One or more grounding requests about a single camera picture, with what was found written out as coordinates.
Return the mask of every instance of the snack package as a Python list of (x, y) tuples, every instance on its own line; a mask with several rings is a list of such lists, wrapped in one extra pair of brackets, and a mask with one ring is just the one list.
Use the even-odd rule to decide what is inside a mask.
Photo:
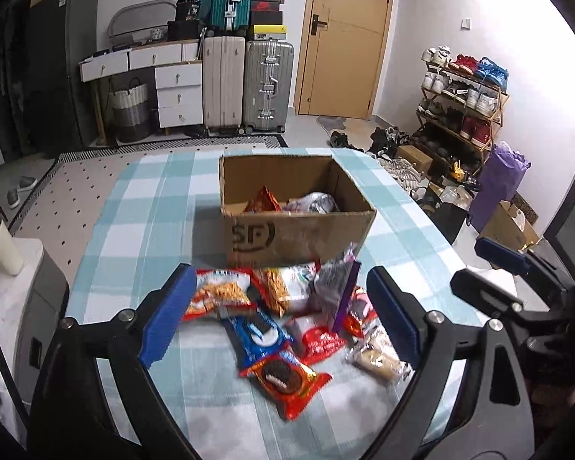
[(281, 211), (281, 206), (266, 187), (262, 187), (245, 208), (246, 213), (262, 213), (264, 211)]
[(332, 380), (328, 373), (316, 373), (302, 364), (290, 350), (281, 351), (257, 363), (249, 375), (258, 378), (258, 382), (275, 401), (279, 415), (286, 420), (295, 420), (315, 393)]
[(302, 313), (308, 307), (317, 269), (315, 263), (262, 268), (253, 270), (253, 282), (268, 309), (279, 317), (286, 313)]
[(308, 366), (334, 355), (345, 346), (345, 340), (328, 330), (322, 313), (291, 319), (286, 328), (299, 347), (299, 359)]
[(247, 297), (251, 270), (197, 270), (196, 293), (182, 320), (201, 316), (233, 316), (255, 310), (256, 305)]
[(319, 213), (325, 215), (333, 212), (336, 207), (337, 205), (331, 195), (313, 192), (305, 195), (302, 199), (285, 204), (283, 210), (292, 213)]
[(294, 342), (270, 316), (260, 310), (233, 316), (227, 319), (227, 323), (234, 330), (242, 348), (238, 364), (241, 376), (246, 376), (256, 363)]
[(353, 246), (350, 246), (335, 259), (323, 264), (315, 275), (316, 305), (328, 317), (331, 332), (337, 333), (345, 322), (361, 265), (356, 261)]
[(364, 339), (366, 334), (379, 323), (377, 313), (362, 287), (356, 287), (351, 294), (350, 307), (345, 318), (345, 330), (358, 339)]
[(360, 368), (392, 383), (410, 372), (409, 365), (400, 361), (383, 325), (379, 325), (366, 339), (358, 341), (347, 358)]

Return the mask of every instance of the white drawer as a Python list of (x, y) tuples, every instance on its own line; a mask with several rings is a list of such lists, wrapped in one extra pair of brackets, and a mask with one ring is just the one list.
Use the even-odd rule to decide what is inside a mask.
[(202, 102), (202, 87), (199, 84), (162, 88), (158, 90), (158, 107), (195, 106)]
[(202, 95), (200, 103), (195, 106), (159, 108), (160, 127), (188, 126), (202, 124)]
[(178, 64), (181, 54), (181, 43), (134, 49), (130, 52), (130, 69)]
[(198, 41), (187, 41), (183, 43), (183, 54), (181, 60), (183, 62), (191, 62), (198, 58)]
[(202, 64), (156, 67), (156, 88), (202, 84)]
[(95, 57), (89, 62), (79, 64), (81, 81), (87, 82), (92, 79), (104, 78), (128, 71), (128, 52), (120, 51)]

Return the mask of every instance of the metal screw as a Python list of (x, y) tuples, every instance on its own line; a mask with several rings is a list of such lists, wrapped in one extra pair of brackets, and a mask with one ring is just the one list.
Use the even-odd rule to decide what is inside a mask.
[(496, 332), (500, 332), (503, 329), (503, 322), (496, 318), (492, 318), (488, 323), (490, 324), (490, 328)]
[(71, 318), (70, 316), (68, 318), (63, 318), (60, 320), (59, 322), (59, 326), (62, 329), (69, 329), (72, 327), (72, 325), (75, 324), (75, 319)]
[(443, 323), (445, 321), (445, 315), (441, 312), (430, 312), (428, 313), (428, 319), (433, 323)]
[(132, 321), (134, 319), (134, 311), (133, 310), (121, 310), (117, 315), (121, 321)]

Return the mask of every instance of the black cable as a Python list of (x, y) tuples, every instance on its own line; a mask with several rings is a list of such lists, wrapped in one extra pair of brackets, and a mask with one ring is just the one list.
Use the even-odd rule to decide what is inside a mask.
[(15, 405), (15, 409), (21, 418), (21, 422), (23, 423), (26, 430), (28, 429), (28, 424), (30, 421), (30, 416), (28, 415), (28, 410), (23, 404), (21, 400), (21, 396), (17, 387), (15, 386), (15, 381), (13, 380), (13, 375), (11, 375), (11, 371), (8, 369), (7, 360), (4, 358), (4, 353), (2, 352), (2, 348), (0, 347), (0, 373), (2, 378), (4, 379), (4, 383), (7, 386), (7, 391), (13, 400), (13, 404)]

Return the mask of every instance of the small cardboard box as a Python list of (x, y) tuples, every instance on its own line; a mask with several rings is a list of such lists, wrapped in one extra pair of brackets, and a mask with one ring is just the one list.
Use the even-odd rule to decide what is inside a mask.
[(401, 145), (396, 152), (396, 157), (406, 159), (410, 163), (415, 164), (415, 169), (424, 175), (428, 173), (432, 165), (432, 158), (413, 145)]
[[(376, 210), (331, 156), (252, 155), (219, 160), (225, 252), (231, 266), (271, 267), (334, 258), (350, 243), (362, 246)], [(263, 187), (280, 204), (325, 192), (340, 212), (245, 213)]]
[(524, 231), (513, 221), (517, 211), (517, 207), (510, 202), (500, 202), (492, 218), (479, 234), (479, 238), (491, 238), (513, 251), (521, 251), (524, 247), (539, 243), (540, 238), (528, 221), (524, 225)]

